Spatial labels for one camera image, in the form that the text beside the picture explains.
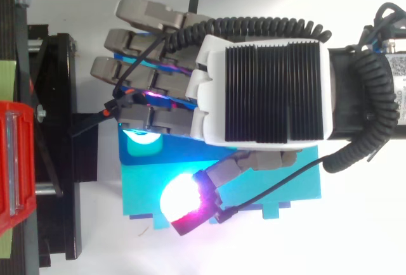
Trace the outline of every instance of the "metal rod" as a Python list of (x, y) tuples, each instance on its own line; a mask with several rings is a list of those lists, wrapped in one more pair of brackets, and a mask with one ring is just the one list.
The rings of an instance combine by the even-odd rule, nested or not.
[(28, 52), (29, 53), (38, 53), (42, 44), (43, 44), (42, 39), (30, 39), (28, 41)]
[(53, 184), (50, 182), (36, 183), (36, 195), (56, 195), (56, 191)]

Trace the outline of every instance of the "green tape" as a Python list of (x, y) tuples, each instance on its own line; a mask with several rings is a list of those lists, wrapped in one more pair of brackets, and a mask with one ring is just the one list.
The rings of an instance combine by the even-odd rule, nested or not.
[(11, 255), (11, 241), (13, 238), (13, 230), (7, 230), (0, 236), (0, 259), (9, 259)]
[(13, 101), (16, 61), (0, 61), (0, 101)]
[[(0, 101), (13, 101), (16, 61), (0, 61)], [(0, 236), (0, 259), (9, 259), (13, 230)]]

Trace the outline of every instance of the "coiled black cable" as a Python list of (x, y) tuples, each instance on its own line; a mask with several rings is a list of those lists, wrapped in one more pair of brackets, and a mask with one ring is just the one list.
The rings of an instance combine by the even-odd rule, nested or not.
[(165, 39), (165, 50), (168, 53), (175, 53), (189, 46), (198, 46), (202, 44), (207, 34), (229, 40), (246, 35), (307, 38), (321, 42), (330, 39), (331, 31), (323, 31), (321, 25), (316, 25), (314, 29), (313, 26), (312, 21), (306, 24), (305, 20), (295, 18), (231, 17), (216, 20), (211, 18), (169, 34)]
[(386, 58), (383, 55), (371, 50), (355, 53), (350, 68), (361, 78), (375, 118), (359, 137), (326, 156), (323, 167), (327, 172), (335, 173), (348, 168), (378, 150), (391, 138), (398, 124), (399, 113), (391, 70), (384, 67), (384, 61)]

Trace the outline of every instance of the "white background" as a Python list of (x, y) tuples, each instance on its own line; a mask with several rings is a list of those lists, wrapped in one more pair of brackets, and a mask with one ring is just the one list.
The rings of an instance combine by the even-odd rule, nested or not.
[[(128, 26), (113, 11), (119, 0), (32, 0), (29, 23), (77, 40), (80, 112), (95, 112), (111, 86), (93, 79), (91, 64), (108, 55), (110, 28)], [(153, 0), (186, 11), (188, 0)], [(358, 42), (378, 7), (406, 0), (200, 0), (199, 13), (312, 19), (333, 32), (328, 47)], [(117, 129), (100, 126), (99, 182), (81, 184), (83, 252), (76, 261), (53, 255), (42, 275), (130, 274), (406, 274), (405, 142), (392, 141), (371, 163), (335, 174), (322, 172), (321, 200), (292, 203), (280, 219), (244, 212), (220, 226), (205, 224), (179, 237), (154, 231), (152, 220), (122, 216)], [(328, 143), (320, 154), (344, 143)]]

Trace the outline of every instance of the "red object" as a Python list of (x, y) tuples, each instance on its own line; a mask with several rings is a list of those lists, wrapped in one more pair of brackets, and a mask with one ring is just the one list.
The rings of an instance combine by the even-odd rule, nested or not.
[[(10, 213), (7, 113), (16, 113), (16, 157), (18, 163), (18, 201), (20, 208)], [(34, 167), (34, 111), (15, 102), (0, 101), (0, 235), (26, 219), (36, 209)]]

